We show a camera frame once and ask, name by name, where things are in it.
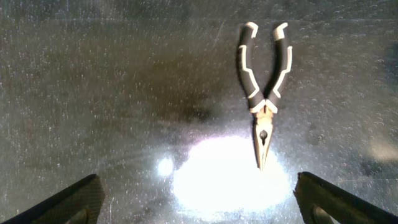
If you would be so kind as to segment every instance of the needle-nose pliers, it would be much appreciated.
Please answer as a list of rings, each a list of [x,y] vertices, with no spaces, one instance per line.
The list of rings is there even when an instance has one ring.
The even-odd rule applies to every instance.
[[[256,37],[258,26],[248,22],[241,30],[238,47],[238,72],[239,79],[248,98],[250,112],[254,115],[254,147],[256,149],[257,166],[261,171],[267,159],[273,125],[272,117],[278,112],[280,92],[286,84],[287,74],[292,67],[292,46],[289,46],[284,29],[287,23],[282,23],[273,31],[275,42],[274,73],[270,78],[266,94],[260,90],[252,70],[251,52],[253,40]]]

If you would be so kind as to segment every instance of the rubber grip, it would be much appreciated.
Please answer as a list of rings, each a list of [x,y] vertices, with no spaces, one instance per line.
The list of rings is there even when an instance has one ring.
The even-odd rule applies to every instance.
[[[251,51],[258,26],[253,22],[244,25],[238,48],[238,71],[243,90],[248,98],[250,112],[257,113],[266,105],[266,101],[253,74]]]
[[[285,37],[284,29],[286,27],[287,23],[285,22],[274,29],[273,32],[276,51],[274,67],[276,82],[266,100],[267,107],[270,108],[273,113],[278,112],[277,107],[280,100],[280,93],[286,85],[287,74],[292,68],[292,46],[289,46],[289,41]]]

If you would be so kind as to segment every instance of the scratch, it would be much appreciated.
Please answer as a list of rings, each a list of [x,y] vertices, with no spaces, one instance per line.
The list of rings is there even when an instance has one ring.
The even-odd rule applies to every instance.
[[[225,20],[223,21],[223,23],[221,24],[220,28],[218,29],[218,33],[217,33],[216,39],[214,40],[213,48],[216,47],[216,44],[217,44],[218,38],[220,37],[221,30],[223,29],[224,23],[225,23]]]
[[[112,202],[114,197],[112,198],[111,205],[109,206],[109,224],[112,223]]]

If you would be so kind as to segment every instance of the scratched surface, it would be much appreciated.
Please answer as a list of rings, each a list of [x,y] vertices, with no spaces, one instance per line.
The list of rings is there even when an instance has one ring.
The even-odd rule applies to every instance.
[[[398,3],[0,1],[0,222],[88,174],[98,223],[300,223],[297,173],[398,215]],[[293,65],[253,168],[235,66],[259,25],[264,87],[275,22]]]

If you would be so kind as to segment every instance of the metal jaw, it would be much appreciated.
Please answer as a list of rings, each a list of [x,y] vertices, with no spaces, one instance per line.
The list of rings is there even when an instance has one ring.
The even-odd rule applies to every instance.
[[[254,142],[256,148],[257,166],[260,171],[264,170],[269,144],[271,140],[274,114],[268,108],[263,108],[256,114],[256,125],[254,127]]]

